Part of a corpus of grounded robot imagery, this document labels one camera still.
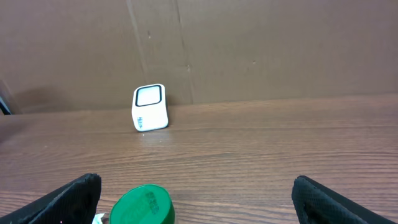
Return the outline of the green lid glass jar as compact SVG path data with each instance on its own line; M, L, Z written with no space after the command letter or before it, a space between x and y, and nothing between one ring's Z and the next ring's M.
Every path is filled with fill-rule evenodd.
M168 191L155 184L140 185L125 193L113 206L109 224L176 224Z

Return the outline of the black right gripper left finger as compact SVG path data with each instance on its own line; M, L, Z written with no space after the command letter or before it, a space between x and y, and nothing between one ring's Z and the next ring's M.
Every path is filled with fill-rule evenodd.
M87 173L1 217L1 224L92 224L101 195L101 177Z

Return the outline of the teal wet wipes pack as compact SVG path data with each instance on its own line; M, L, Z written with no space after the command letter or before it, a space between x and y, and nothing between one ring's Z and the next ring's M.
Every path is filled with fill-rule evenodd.
M96 214L93 218L92 224L103 224L105 213Z

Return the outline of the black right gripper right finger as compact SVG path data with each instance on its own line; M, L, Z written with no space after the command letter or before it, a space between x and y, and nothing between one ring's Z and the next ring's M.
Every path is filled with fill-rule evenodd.
M300 224L395 224L304 175L294 180L292 201Z

